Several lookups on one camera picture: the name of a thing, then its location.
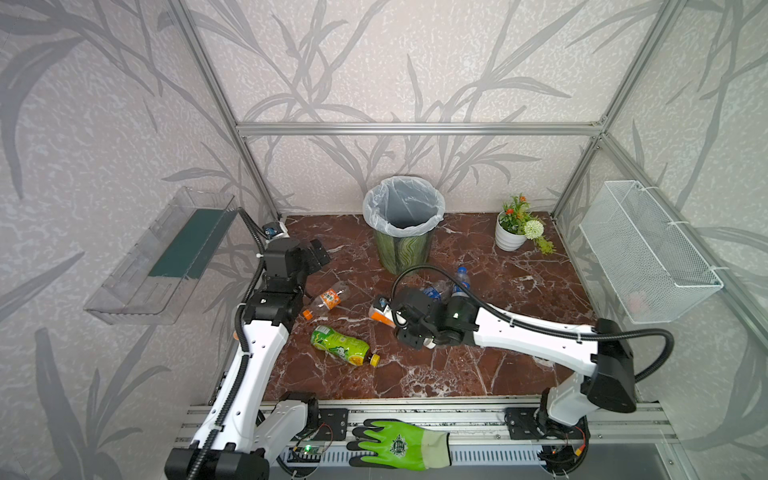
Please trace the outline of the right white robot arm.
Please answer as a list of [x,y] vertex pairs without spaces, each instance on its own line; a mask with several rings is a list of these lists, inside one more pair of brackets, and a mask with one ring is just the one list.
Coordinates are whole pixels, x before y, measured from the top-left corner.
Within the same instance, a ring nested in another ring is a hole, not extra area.
[[566,381],[544,390],[537,408],[508,412],[513,439],[564,439],[584,427],[594,411],[637,409],[633,353],[613,321],[601,320],[596,327],[557,324],[481,306],[465,293],[441,302],[409,287],[378,306],[394,325],[398,340],[415,349],[496,348],[571,370]]

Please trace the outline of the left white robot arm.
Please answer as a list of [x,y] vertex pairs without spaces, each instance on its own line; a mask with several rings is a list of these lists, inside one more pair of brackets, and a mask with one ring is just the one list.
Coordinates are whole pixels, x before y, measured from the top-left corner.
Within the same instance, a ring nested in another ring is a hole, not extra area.
[[319,427],[312,393],[288,393],[258,418],[271,372],[304,309],[306,282],[330,257],[318,240],[284,236],[262,252],[260,286],[238,306],[239,350],[208,416],[190,444],[173,449],[164,466],[169,479],[266,479],[273,462],[296,437]]

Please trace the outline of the green label soda bottle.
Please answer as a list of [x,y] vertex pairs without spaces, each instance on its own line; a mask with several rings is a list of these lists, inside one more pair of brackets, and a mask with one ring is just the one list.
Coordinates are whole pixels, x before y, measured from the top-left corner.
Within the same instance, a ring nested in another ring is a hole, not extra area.
[[377,367],[380,356],[374,353],[365,341],[343,335],[325,325],[318,326],[311,335],[311,344],[318,350],[325,351],[348,364]]

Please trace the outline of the orange label soda bottle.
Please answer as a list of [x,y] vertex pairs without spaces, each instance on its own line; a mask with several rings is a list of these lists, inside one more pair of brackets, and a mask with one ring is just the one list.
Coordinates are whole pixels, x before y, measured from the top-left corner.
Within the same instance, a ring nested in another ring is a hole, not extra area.
[[331,310],[339,306],[349,296],[350,291],[348,284],[339,281],[315,297],[301,312],[301,317],[308,321],[325,317]]

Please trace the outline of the crushed Pepsi bottle blue cap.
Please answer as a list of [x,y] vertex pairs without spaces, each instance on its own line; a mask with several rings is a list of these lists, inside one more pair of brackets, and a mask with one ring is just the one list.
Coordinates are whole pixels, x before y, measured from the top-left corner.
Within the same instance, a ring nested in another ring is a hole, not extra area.
[[422,292],[430,298],[436,299],[441,302],[447,301],[453,293],[454,284],[446,279],[438,280],[430,283]]

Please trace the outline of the upright-lying Pepsi bottle blue cap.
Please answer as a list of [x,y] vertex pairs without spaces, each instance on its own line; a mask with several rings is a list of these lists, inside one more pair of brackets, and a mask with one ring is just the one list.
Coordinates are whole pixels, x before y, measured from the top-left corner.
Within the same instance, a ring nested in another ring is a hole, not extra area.
[[467,297],[467,292],[470,289],[470,277],[467,269],[464,266],[459,266],[455,278],[457,282],[454,284],[451,296]]

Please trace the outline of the red label bottle yellow cap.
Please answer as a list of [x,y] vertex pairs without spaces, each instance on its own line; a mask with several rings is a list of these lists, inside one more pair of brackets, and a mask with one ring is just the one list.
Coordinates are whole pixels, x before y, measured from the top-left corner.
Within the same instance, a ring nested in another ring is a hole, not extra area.
[[385,296],[378,295],[372,301],[372,304],[368,310],[368,316],[370,319],[382,323],[390,328],[396,327],[392,318],[389,299]]

